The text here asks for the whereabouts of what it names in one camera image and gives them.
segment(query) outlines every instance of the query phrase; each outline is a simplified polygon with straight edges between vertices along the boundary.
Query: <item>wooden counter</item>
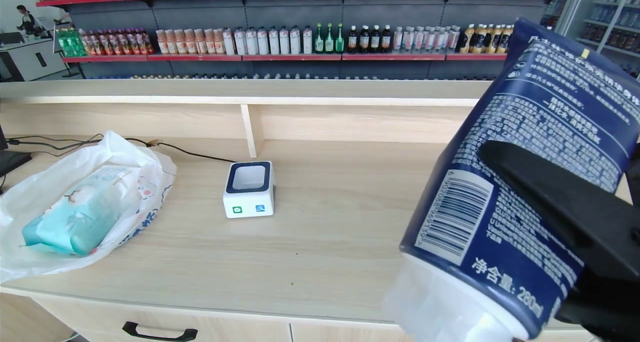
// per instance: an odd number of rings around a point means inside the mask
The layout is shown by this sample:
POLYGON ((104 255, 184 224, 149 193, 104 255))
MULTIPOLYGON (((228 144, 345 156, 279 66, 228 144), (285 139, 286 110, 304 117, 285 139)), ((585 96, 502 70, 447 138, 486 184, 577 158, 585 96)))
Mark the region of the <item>wooden counter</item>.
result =
MULTIPOLYGON (((140 340, 122 331, 126 321, 151 335, 197 328, 203 341, 411 340, 380 302, 435 160, 469 107, 258 105, 255 112, 9 101, 0 105, 7 134, 88 137, 111 127, 227 159, 255 154, 273 162, 277 194, 274 216, 227 219, 229 165, 158 148, 178 173, 149 228, 89 267, 3 283, 2 292, 34 298, 92 342, 140 340), (259 147, 247 148, 257 135, 259 147)), ((6 186, 55 160, 34 155, 6 186)), ((553 323, 540 340, 589 338, 553 323)))

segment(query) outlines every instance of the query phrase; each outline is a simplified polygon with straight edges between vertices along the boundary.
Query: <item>green bottle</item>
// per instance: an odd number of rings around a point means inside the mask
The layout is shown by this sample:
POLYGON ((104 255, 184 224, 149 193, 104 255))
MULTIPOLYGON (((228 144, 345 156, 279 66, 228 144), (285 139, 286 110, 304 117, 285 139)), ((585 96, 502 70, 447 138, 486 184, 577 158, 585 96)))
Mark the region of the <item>green bottle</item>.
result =
POLYGON ((343 39, 343 24, 338 24, 338 38, 335 40, 335 52, 342 53, 345 51, 345 40, 343 39))
POLYGON ((57 29, 55 31, 55 38, 57 38, 57 42, 58 44, 60 44, 60 48, 62 49, 62 52, 64 53, 65 57, 70 57, 69 55, 69 50, 67 49, 67 37, 65 36, 65 30, 64 29, 57 29))
POLYGON ((326 53, 333 53, 334 52, 334 38, 331 36, 331 27, 333 27, 333 25, 331 23, 329 23, 327 25, 327 27, 329 27, 329 31, 327 31, 326 39, 324 40, 324 51, 326 53))
POLYGON ((78 29, 71 29, 71 40, 73 40, 73 51, 76 57, 84 57, 87 55, 87 51, 82 45, 82 40, 80 40, 80 32, 78 29))
POLYGON ((315 52, 322 53, 325 50, 325 41, 322 40, 322 24, 318 23, 317 37, 315 37, 315 52))
POLYGON ((69 45, 69 53, 71 53, 71 57, 79 57, 78 48, 76 47, 76 36, 74 36, 74 30, 69 29, 66 31, 66 43, 69 45))

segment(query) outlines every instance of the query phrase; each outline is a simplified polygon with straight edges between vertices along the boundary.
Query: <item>white wall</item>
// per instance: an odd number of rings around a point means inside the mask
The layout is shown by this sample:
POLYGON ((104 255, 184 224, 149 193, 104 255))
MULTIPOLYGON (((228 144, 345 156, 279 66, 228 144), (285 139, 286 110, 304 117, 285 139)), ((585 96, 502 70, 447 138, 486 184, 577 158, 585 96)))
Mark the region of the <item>white wall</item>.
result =
POLYGON ((59 19, 62 9, 55 7, 36 7, 38 0, 0 0, 0 30, 5 33, 17 32, 16 27, 23 23, 23 16, 18 13, 16 6, 22 4, 34 16, 45 17, 50 20, 59 19))

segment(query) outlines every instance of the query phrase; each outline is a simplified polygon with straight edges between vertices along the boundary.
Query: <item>black drawer handle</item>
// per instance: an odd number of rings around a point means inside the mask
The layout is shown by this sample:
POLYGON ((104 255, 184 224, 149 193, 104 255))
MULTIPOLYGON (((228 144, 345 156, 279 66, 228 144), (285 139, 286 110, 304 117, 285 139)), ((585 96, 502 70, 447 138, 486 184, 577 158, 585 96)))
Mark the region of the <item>black drawer handle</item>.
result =
POLYGON ((176 337, 176 338, 156 337, 154 335, 146 335, 146 334, 138 333, 138 331, 136 330, 137 327, 138 327, 137 323, 127 321, 124 323, 124 326, 122 326, 122 330, 134 337, 153 339, 153 340, 177 340, 178 342, 186 342, 187 340, 194 340, 196 339, 196 335, 198 335, 197 329, 187 328, 184 330, 184 333, 180 337, 176 337))

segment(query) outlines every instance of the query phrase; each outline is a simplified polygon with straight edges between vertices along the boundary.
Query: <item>person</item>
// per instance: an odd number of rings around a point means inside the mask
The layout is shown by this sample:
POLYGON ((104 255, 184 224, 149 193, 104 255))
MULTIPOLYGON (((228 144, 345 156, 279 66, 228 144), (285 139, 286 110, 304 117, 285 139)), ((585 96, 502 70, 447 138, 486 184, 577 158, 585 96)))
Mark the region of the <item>person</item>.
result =
POLYGON ((27 34, 39 34, 44 30, 42 25, 32 16, 30 11, 27 11, 24 5, 18 5, 16 9, 22 14, 22 24, 20 27, 16 27, 16 29, 24 30, 27 34))

